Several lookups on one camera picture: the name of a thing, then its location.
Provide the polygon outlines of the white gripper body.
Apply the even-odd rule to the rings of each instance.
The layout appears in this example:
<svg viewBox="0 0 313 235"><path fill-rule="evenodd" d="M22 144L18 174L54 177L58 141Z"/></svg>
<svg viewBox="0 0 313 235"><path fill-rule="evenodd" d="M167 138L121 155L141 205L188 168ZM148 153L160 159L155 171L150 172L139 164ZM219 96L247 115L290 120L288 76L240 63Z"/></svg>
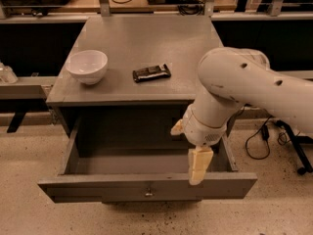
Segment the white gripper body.
<svg viewBox="0 0 313 235"><path fill-rule="evenodd" d="M215 145L227 130L226 124L210 127L201 123L193 113L191 105L182 117L182 128L187 140L195 146Z"/></svg>

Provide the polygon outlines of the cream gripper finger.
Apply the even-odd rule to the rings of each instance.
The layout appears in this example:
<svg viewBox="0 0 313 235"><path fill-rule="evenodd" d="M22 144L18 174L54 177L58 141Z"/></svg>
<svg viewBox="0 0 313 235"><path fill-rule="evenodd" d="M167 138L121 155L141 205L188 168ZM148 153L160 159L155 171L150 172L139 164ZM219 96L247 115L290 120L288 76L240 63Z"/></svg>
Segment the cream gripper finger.
<svg viewBox="0 0 313 235"><path fill-rule="evenodd" d="M198 185L204 180L206 170L213 158L213 151L210 147L197 146L188 152L189 183Z"/></svg>
<svg viewBox="0 0 313 235"><path fill-rule="evenodd" d="M172 136L178 136L183 133L182 120L179 119L170 130Z"/></svg>

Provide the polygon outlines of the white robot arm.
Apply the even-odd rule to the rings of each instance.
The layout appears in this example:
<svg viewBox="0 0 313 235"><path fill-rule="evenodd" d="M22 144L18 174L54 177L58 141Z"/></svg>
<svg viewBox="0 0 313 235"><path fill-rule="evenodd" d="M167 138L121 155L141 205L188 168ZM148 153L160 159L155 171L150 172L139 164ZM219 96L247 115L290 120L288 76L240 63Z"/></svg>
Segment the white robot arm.
<svg viewBox="0 0 313 235"><path fill-rule="evenodd" d="M198 67L200 87L195 101L171 129L195 147L188 153L189 183L204 180L211 147L227 130L227 122L250 104L313 136L313 82L270 69L265 54L231 47L208 51Z"/></svg>

